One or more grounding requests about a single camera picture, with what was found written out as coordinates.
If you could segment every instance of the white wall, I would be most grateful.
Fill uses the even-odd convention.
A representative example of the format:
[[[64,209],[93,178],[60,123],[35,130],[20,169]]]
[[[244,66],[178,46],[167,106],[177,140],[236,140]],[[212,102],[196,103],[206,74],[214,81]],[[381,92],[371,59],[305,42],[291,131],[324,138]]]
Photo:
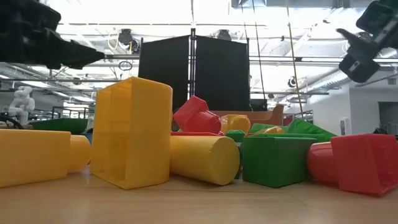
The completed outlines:
[[[340,90],[330,90],[327,96],[311,96],[303,110],[313,111],[313,123],[333,134],[341,134],[340,120],[351,117],[349,85],[343,85]],[[286,108],[284,113],[300,113],[298,104]],[[346,132],[351,132],[351,123],[346,127]]]
[[[398,102],[398,88],[351,88],[353,134],[372,133],[380,124],[379,102]]]

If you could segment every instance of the white robot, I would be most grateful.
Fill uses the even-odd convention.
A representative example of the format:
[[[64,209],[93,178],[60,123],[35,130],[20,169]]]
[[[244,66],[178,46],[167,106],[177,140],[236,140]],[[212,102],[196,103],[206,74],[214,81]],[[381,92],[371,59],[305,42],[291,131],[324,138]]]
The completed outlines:
[[[9,116],[17,116],[21,125],[27,125],[29,112],[35,109],[35,100],[29,96],[32,88],[20,86],[14,93],[14,100],[8,108]]]

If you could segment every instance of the red cylinder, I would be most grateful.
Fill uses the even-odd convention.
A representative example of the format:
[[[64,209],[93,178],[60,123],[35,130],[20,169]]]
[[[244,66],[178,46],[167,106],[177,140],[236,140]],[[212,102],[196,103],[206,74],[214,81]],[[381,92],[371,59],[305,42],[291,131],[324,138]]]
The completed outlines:
[[[338,184],[337,166],[330,142],[311,146],[307,154],[307,167],[317,182]]]

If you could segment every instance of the green hollow block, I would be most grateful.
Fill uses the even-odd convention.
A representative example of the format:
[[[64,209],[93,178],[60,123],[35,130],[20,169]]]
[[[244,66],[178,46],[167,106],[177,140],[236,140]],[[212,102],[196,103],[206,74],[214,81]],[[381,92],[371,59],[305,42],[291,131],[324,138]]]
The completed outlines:
[[[258,132],[258,131],[260,131],[260,130],[263,130],[263,129],[273,128],[273,127],[275,127],[275,126],[277,126],[277,125],[271,125],[271,124],[257,124],[257,123],[255,123],[255,124],[253,124],[253,126],[251,127],[251,129],[250,129],[250,131],[249,131],[249,134],[256,133],[256,132]],[[288,126],[278,126],[278,127],[282,128],[282,129],[285,131],[285,133],[287,133],[287,130],[289,129]]]
[[[287,131],[289,134],[321,134],[323,138],[319,142],[328,142],[332,137],[336,135],[330,133],[316,125],[308,123],[302,119],[294,120]]]
[[[235,142],[242,142],[246,133],[242,130],[229,130],[225,136],[234,139]]]
[[[243,181],[279,188],[310,180],[307,152],[315,138],[243,139]]]
[[[258,137],[282,137],[282,138],[315,138],[317,142],[323,142],[325,140],[325,136],[322,134],[255,134],[249,136],[249,138],[258,138]]]

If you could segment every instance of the desk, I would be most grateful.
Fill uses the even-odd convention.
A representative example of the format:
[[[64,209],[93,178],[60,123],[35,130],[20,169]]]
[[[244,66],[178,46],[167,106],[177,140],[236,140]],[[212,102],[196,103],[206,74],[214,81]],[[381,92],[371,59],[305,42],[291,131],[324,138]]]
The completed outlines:
[[[398,191],[384,198],[311,183],[281,189],[236,181],[217,187],[173,176],[166,184],[121,190],[87,172],[0,189],[0,223],[398,222]]]

